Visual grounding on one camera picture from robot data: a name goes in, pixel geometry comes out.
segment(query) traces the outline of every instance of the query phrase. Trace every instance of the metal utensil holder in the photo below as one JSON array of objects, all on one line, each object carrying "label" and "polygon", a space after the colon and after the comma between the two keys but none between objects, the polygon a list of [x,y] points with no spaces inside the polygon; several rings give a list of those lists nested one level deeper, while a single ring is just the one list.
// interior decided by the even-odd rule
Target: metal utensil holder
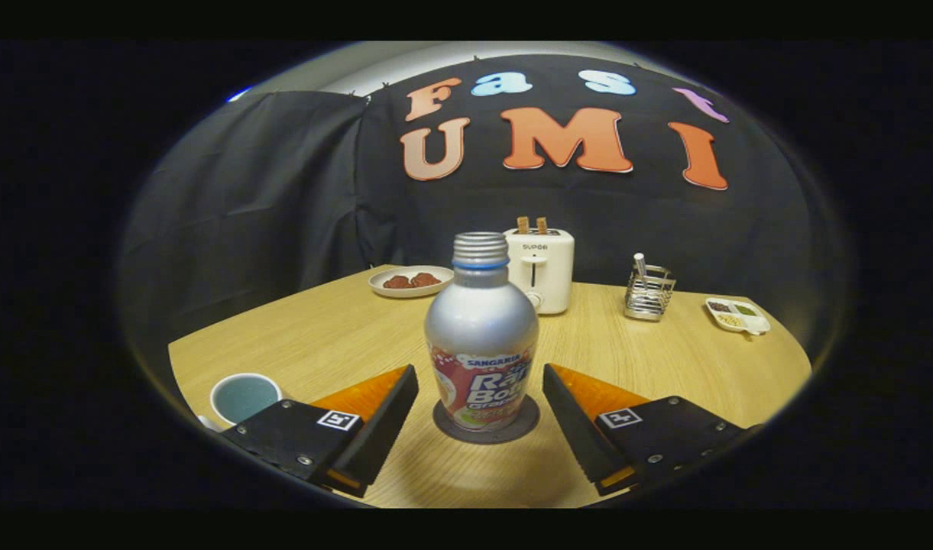
[{"label": "metal utensil holder", "polygon": [[659,321],[669,306],[669,297],[673,294],[673,278],[669,269],[658,265],[647,265],[646,272],[633,266],[633,274],[626,288],[626,317]]}]

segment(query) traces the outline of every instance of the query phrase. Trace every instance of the wooden table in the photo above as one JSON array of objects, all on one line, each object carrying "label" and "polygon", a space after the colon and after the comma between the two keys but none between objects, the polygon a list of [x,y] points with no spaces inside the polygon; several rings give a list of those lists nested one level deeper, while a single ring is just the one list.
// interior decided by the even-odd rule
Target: wooden table
[{"label": "wooden table", "polygon": [[368,278],[391,267],[315,286],[172,342],[173,372],[191,410],[224,425],[208,396],[215,382],[238,372],[267,375],[286,396],[310,403],[411,363],[420,394],[362,502],[578,507],[601,499],[544,398],[544,363],[652,400],[676,394],[742,428],[769,420],[812,372],[798,342],[763,309],[773,330],[752,337],[717,327],[704,306],[707,295],[675,292],[662,320],[651,322],[623,316],[624,286],[575,283],[567,311],[540,316],[528,386],[540,408],[539,424],[515,442],[457,442],[432,421],[439,391],[423,322],[434,296],[387,299],[372,293]]}]

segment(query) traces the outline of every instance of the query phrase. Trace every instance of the white wall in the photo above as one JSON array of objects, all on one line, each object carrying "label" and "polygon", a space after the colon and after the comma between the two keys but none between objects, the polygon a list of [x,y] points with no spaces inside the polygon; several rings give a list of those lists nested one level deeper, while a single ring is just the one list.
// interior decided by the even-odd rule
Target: white wall
[{"label": "white wall", "polygon": [[398,83],[428,70],[468,62],[473,60],[473,56],[494,58],[522,53],[563,53],[627,65],[639,63],[645,69],[696,84],[638,53],[602,42],[394,41],[361,42],[326,53],[257,84],[246,95],[280,90],[320,90],[366,96],[380,89],[382,83]]}]

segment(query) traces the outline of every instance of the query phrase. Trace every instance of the dark coaster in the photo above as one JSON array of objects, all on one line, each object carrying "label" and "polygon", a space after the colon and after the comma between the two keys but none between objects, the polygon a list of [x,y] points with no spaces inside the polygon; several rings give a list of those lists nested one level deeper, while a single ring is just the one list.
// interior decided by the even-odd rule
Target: dark coaster
[{"label": "dark coaster", "polygon": [[479,445],[496,445],[497,443],[512,442],[532,431],[540,419],[540,410],[537,403],[530,396],[524,397],[524,403],[521,403],[521,410],[517,414],[517,419],[512,421],[504,429],[498,429],[495,432],[470,432],[469,429],[459,428],[445,414],[445,407],[442,407],[442,401],[438,401],[432,408],[432,420],[436,422],[437,427],[441,429],[442,434],[450,438],[459,439],[460,442],[479,443]]}]

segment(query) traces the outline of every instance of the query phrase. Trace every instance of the aluminum bottle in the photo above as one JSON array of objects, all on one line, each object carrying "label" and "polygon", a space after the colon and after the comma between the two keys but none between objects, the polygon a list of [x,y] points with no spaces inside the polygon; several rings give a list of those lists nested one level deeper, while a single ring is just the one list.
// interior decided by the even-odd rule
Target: aluminum bottle
[{"label": "aluminum bottle", "polygon": [[537,343],[537,314],[507,278],[502,233],[456,235],[452,284],[432,301],[425,338],[446,414],[493,432],[517,418]]}]

